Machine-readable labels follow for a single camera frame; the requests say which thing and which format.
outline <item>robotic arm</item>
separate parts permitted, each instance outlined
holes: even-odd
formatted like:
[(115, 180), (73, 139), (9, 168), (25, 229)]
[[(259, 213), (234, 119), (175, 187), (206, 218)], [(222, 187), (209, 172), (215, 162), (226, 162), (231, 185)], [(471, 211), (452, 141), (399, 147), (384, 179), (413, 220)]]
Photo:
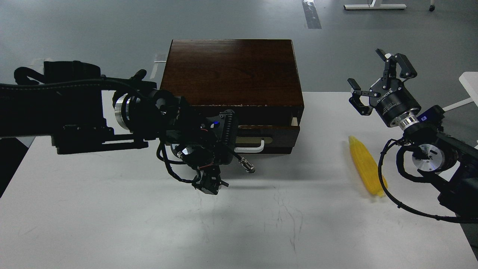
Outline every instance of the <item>robotic arm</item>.
[[(383, 76), (369, 91), (362, 91), (357, 82), (349, 78), (352, 87), (349, 102), (362, 115), (370, 115), (375, 109), (388, 127), (399, 126), (403, 131), (401, 139), (390, 140), (381, 152), (379, 178), (385, 193), (398, 207), (418, 215), (456, 223), (478, 223), (478, 150), (443, 133), (441, 124), (445, 112), (438, 105), (418, 115), (421, 107), (404, 85), (406, 80), (416, 77), (417, 72), (405, 55), (385, 54), (380, 49), (376, 52), (385, 62)], [(397, 78), (397, 64), (401, 67), (400, 78), (403, 81)], [(368, 106), (360, 101), (360, 96), (369, 97)], [(385, 154), (394, 145), (401, 146), (396, 157), (400, 175), (413, 182), (432, 184), (440, 191), (440, 204), (459, 217), (429, 215), (417, 211), (388, 192), (381, 177), (381, 166)], [(405, 171), (403, 161), (407, 151), (413, 153), (412, 161), (421, 177)], [(460, 163), (459, 168), (450, 181), (437, 174), (450, 169), (457, 161)]]
[[(249, 173), (255, 171), (234, 152), (239, 123), (232, 110), (206, 118), (184, 97), (143, 81), (145, 75), (142, 69), (130, 79), (107, 78), (99, 67), (79, 61), (44, 62), (43, 75), (20, 67), (14, 72), (18, 85), (0, 84), (0, 137), (50, 135), (58, 154), (141, 149), (159, 138), (157, 157), (168, 173), (214, 195), (228, 186), (219, 165), (236, 157)], [(106, 125), (102, 90), (115, 91), (116, 119), (131, 134), (114, 134)], [(168, 159), (166, 145), (181, 161)], [(196, 176), (182, 179), (171, 164), (187, 164)]]

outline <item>white desk frame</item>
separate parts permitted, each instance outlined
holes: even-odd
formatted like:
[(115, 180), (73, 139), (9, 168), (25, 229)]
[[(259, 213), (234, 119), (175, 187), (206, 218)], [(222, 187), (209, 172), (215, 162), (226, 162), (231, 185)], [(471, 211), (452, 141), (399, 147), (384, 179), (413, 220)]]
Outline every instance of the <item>white desk frame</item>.
[(470, 97), (444, 107), (443, 110), (445, 111), (455, 109), (471, 102), (475, 102), (478, 106), (478, 72), (465, 72), (460, 76), (459, 80)]
[(404, 10), (407, 6), (405, 4), (382, 4), (382, 0), (373, 0), (372, 4), (362, 5), (344, 5), (345, 10), (383, 10), (383, 9), (400, 9)]

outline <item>yellow corn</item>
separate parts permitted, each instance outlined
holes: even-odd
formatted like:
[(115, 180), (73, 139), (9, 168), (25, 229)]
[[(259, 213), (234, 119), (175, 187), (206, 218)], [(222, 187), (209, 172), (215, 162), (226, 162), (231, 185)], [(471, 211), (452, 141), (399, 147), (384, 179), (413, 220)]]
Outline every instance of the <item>yellow corn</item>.
[[(348, 142), (350, 144), (350, 154), (352, 155), (355, 167), (362, 178), (365, 188), (367, 188), (370, 194), (383, 197), (385, 194), (380, 185), (378, 166), (372, 155), (370, 155), (370, 152), (362, 142), (355, 137), (349, 136)], [(387, 187), (385, 178), (383, 178), (383, 183)]]

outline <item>metal connector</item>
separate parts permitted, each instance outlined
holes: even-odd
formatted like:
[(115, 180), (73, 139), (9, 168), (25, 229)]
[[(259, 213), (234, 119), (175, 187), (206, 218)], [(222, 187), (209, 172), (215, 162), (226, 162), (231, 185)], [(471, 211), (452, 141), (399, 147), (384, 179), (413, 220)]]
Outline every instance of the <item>metal connector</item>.
[(400, 126), (402, 131), (404, 131), (408, 127), (419, 122), (420, 121), (416, 118), (415, 114), (413, 113), (413, 110), (409, 110), (403, 113), (402, 115), (396, 117), (395, 119), (393, 119), (392, 123), (390, 124), (390, 127)]
[(244, 169), (252, 174), (256, 171), (256, 169), (254, 168), (254, 166), (252, 165), (252, 163), (250, 163), (248, 160), (246, 160), (244, 157), (241, 157), (241, 159), (239, 160), (239, 163), (242, 165), (242, 167), (244, 167)]

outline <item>black cable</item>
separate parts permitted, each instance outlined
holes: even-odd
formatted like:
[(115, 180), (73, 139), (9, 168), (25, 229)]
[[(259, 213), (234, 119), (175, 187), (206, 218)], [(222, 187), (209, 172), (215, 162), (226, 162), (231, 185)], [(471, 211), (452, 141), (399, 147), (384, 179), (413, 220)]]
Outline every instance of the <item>black cable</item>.
[(427, 218), (432, 218), (436, 219), (438, 221), (446, 221), (446, 222), (452, 222), (452, 223), (478, 223), (478, 218), (465, 218), (465, 217), (449, 217), (449, 216), (438, 216), (438, 215), (431, 215), (427, 213), (423, 213), (421, 211), (418, 211), (414, 208), (409, 207), (408, 205), (404, 204), (397, 198), (395, 198), (385, 187), (385, 184), (383, 183), (383, 176), (382, 176), (382, 166), (383, 166), (383, 160), (385, 158), (385, 154), (389, 151), (390, 148), (392, 148), (394, 145), (400, 144), (403, 145), (404, 139), (399, 139), (399, 140), (394, 140), (390, 139), (385, 146), (383, 147), (382, 152), (380, 152), (380, 159), (379, 159), (379, 164), (378, 164), (378, 173), (379, 173), (379, 181), (380, 185), (382, 186), (383, 191), (385, 194), (394, 202), (398, 208), (403, 208), (404, 210), (413, 213), (415, 215), (427, 217)]
[(196, 179), (193, 179), (193, 180), (189, 180), (189, 179), (183, 179), (181, 178), (180, 176), (178, 176), (174, 171), (173, 171), (173, 168), (171, 168), (171, 163), (170, 163), (170, 160), (168, 160), (168, 154), (166, 153), (166, 146), (164, 145), (164, 143), (161, 141), (160, 144), (159, 144), (160, 148), (161, 148), (161, 151), (163, 153), (163, 158), (164, 158), (164, 166), (166, 166), (166, 170), (168, 171), (168, 173), (173, 177), (175, 178), (177, 181), (180, 181), (180, 182), (184, 182), (184, 183), (196, 183), (196, 182), (199, 182), (201, 180), (201, 173), (196, 171), (197, 173), (197, 177)]
[[(163, 162), (165, 161), (164, 158), (161, 156), (161, 143), (159, 144), (158, 149), (156, 150), (156, 157), (158, 157), (158, 159), (160, 159)], [(169, 163), (170, 164), (178, 164), (178, 165), (186, 164), (183, 161), (171, 161), (171, 160), (169, 160)]]
[(62, 90), (75, 87), (90, 87), (94, 88), (95, 90), (125, 90), (127, 93), (137, 96), (142, 100), (150, 101), (148, 97), (142, 94), (135, 87), (127, 83), (108, 78), (81, 79), (41, 85), (12, 85), (0, 83), (0, 90)]
[(45, 83), (45, 76), (28, 67), (19, 67), (13, 72), (13, 77), (18, 85), (38, 85)]
[(409, 173), (407, 173), (405, 171), (405, 167), (403, 166), (403, 163), (404, 163), (404, 159), (405, 159), (405, 152), (407, 152), (407, 151), (411, 151), (411, 152), (420, 151), (421, 152), (421, 149), (417, 146), (402, 146), (402, 147), (400, 147), (400, 149), (397, 152), (397, 158), (396, 158), (396, 165), (397, 165), (397, 170), (398, 170), (399, 174), (402, 177), (404, 177), (404, 178), (406, 178), (410, 181), (416, 182), (416, 183), (431, 183), (431, 181), (426, 179), (425, 177), (416, 177), (414, 175), (410, 175)]
[(239, 161), (242, 159), (241, 155), (237, 154), (233, 149), (228, 147), (224, 142), (219, 142), (223, 147), (226, 148), (227, 151), (229, 151), (234, 157), (236, 157)]

